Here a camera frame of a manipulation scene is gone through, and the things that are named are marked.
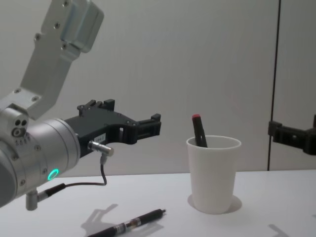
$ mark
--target black marker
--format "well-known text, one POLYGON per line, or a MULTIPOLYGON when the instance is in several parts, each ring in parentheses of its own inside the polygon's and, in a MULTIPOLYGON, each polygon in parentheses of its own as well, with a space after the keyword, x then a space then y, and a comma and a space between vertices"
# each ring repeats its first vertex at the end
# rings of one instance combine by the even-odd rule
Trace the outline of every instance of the black marker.
POLYGON ((200 115, 193 115, 192 122, 193 122, 193 127, 194 127, 194 134, 196 136, 197 146, 198 147, 207 147, 201 116, 200 115))
POLYGON ((130 221, 121 223, 117 226, 110 227, 106 230, 100 231, 99 233, 90 235, 88 237, 113 237, 116 235, 124 234, 125 232, 131 231, 136 227, 142 226, 154 220, 160 219, 163 217, 163 214, 166 210, 158 209, 156 211, 149 212, 145 215, 139 216, 130 221))

